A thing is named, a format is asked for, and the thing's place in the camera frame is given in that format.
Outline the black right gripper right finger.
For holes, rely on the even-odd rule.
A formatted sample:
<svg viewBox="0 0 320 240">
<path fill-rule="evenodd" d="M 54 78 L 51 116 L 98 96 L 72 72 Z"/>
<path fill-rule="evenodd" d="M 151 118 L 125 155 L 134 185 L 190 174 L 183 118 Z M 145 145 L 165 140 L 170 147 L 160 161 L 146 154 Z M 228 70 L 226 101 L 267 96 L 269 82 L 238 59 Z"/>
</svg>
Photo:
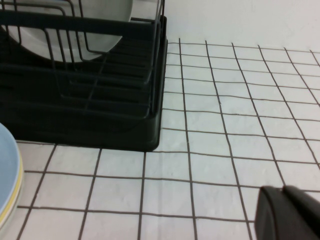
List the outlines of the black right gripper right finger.
<svg viewBox="0 0 320 240">
<path fill-rule="evenodd" d="M 311 230 L 320 238 L 320 202 L 295 186 L 284 186 L 282 191 Z"/>
</svg>

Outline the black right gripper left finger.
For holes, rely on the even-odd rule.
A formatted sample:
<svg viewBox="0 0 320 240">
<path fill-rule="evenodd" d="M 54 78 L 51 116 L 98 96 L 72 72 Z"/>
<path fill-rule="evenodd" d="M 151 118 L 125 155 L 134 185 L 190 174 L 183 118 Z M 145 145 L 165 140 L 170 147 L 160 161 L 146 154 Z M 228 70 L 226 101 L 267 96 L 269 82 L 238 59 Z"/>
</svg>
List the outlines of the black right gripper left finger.
<svg viewBox="0 0 320 240">
<path fill-rule="evenodd" d="M 258 240 L 298 240 L 298 212 L 285 194 L 274 187 L 260 188 L 254 220 Z"/>
</svg>

